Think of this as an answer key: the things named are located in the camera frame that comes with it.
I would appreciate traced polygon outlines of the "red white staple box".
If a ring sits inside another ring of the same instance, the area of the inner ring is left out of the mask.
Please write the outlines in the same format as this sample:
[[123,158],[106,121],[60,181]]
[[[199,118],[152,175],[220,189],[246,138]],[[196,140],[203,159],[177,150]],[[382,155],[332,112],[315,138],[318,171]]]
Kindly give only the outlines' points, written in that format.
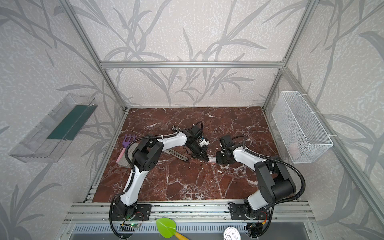
[[209,163],[216,163],[216,158],[213,156],[209,156]]

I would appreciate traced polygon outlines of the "white black stapler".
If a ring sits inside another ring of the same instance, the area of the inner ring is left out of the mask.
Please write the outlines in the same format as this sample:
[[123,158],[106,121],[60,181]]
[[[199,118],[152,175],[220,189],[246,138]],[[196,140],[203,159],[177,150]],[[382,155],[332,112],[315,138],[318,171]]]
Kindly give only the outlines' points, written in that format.
[[167,154],[169,154],[169,155],[173,155],[173,154],[176,153],[176,152],[175,152],[174,150],[172,150],[172,149],[163,150],[163,152],[164,152],[164,153],[167,153]]

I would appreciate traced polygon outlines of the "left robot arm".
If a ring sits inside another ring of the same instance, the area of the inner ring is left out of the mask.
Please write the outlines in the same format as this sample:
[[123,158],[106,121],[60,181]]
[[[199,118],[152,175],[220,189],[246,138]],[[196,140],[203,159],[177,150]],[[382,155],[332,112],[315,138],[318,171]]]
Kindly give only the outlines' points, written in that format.
[[209,161],[207,153],[209,142],[203,133],[203,123],[200,121],[187,129],[173,127],[173,134],[161,136],[144,136],[133,142],[139,142],[137,147],[129,154],[125,150],[125,158],[131,166],[131,173],[124,190],[116,194],[111,200],[109,220],[115,214],[119,220],[127,220],[137,212],[136,205],[139,191],[147,174],[157,165],[163,151],[174,147],[186,147],[192,153],[193,159],[204,162]]

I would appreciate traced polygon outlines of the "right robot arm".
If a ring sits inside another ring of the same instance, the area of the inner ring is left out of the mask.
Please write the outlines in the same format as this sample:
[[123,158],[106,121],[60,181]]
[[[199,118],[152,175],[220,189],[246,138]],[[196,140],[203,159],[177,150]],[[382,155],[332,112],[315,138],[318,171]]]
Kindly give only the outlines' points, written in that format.
[[240,214],[246,219],[254,220],[259,212],[297,200],[304,194],[305,178],[297,168],[280,158],[257,154],[246,147],[245,143],[243,141],[242,144],[236,144],[229,135],[221,137],[221,151],[216,155],[216,163],[241,163],[257,176],[258,190],[244,199]]

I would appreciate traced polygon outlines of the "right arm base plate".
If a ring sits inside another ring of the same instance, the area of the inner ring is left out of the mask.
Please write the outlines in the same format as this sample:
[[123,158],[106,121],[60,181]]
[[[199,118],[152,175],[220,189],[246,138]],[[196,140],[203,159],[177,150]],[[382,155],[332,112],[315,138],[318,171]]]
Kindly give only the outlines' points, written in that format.
[[252,210],[245,204],[236,204],[229,202],[227,208],[230,212],[232,220],[261,220],[266,221],[270,216],[270,211],[261,208],[260,210]]

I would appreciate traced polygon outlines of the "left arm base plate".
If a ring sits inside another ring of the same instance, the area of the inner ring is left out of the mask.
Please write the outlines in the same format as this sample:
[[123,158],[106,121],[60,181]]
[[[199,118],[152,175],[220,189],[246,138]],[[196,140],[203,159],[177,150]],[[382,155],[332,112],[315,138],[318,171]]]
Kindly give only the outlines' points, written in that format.
[[109,214],[109,220],[148,221],[150,219],[151,210],[152,205],[139,204],[136,205],[133,209],[128,210],[128,212],[124,214],[117,209],[116,205],[113,205],[111,213]]

